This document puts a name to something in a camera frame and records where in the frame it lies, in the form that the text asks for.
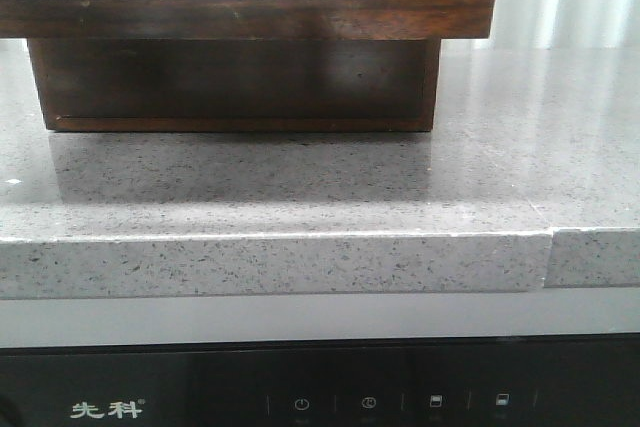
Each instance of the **white curtain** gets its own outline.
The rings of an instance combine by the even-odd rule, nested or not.
[[[496,0],[491,37],[447,50],[640,47],[640,0]]]

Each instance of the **gray speckled countertop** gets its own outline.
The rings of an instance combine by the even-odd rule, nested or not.
[[[0,40],[0,298],[640,285],[638,79],[446,53],[431,134],[63,134]]]

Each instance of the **black control panel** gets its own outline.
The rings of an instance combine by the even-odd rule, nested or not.
[[[2,427],[640,425],[640,335],[0,350]]]

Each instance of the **countertop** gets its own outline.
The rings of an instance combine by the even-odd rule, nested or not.
[[[445,51],[428,134],[69,134],[0,40],[0,298],[640,285],[638,79]]]

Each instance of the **wooden cabinet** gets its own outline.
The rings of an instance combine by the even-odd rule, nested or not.
[[[47,126],[69,131],[425,131],[440,40],[494,0],[0,0]]]

